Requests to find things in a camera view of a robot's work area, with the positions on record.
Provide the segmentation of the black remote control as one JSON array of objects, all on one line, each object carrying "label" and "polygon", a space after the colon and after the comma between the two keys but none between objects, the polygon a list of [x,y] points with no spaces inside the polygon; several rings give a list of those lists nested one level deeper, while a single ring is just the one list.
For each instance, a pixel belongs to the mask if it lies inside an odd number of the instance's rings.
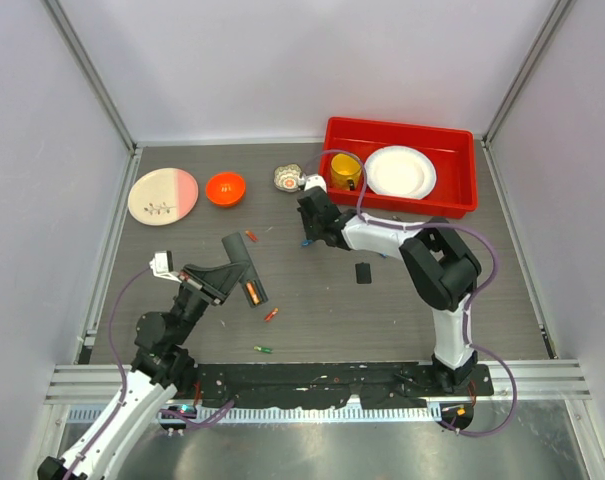
[{"label": "black remote control", "polygon": [[[249,305],[252,308],[263,305],[268,301],[266,290],[262,284],[260,276],[257,272],[253,259],[244,243],[244,240],[239,232],[232,233],[222,238],[223,247],[227,253],[229,260],[232,263],[239,263],[244,267],[244,272],[240,277],[239,283],[246,296]],[[250,295],[246,289],[246,284],[251,282],[257,291],[261,303],[254,305]]]}]

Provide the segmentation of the black battery cover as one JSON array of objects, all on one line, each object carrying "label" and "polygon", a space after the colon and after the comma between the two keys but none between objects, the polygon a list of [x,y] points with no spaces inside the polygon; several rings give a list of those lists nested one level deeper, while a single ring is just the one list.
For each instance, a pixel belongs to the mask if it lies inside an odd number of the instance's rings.
[{"label": "black battery cover", "polygon": [[360,262],[355,265],[356,283],[368,285],[372,283],[371,265],[366,262]]}]

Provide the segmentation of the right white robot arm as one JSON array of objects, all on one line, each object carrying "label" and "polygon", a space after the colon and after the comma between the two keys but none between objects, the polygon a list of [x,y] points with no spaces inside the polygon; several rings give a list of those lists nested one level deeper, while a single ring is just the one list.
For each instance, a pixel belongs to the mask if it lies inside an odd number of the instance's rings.
[{"label": "right white robot arm", "polygon": [[436,218],[406,223],[354,209],[342,211],[320,187],[298,197],[298,212],[309,240],[346,251],[370,251],[404,263],[417,294],[433,313],[435,386],[447,395],[465,388],[477,364],[468,302],[482,267],[452,226]]}]

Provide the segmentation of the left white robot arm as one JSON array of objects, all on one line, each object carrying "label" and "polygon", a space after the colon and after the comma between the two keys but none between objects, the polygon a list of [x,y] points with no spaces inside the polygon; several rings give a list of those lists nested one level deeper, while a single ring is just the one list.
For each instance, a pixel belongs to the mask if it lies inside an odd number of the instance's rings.
[{"label": "left white robot arm", "polygon": [[214,267],[173,268],[171,253],[158,252],[134,279],[154,277],[179,284],[168,312],[150,312],[138,321],[138,350],[129,371],[116,351],[121,386],[87,432],[60,458],[48,456],[39,479],[115,479],[147,425],[170,399],[187,397],[195,385],[196,362],[182,347],[210,306],[223,304],[252,268],[249,260]]}]

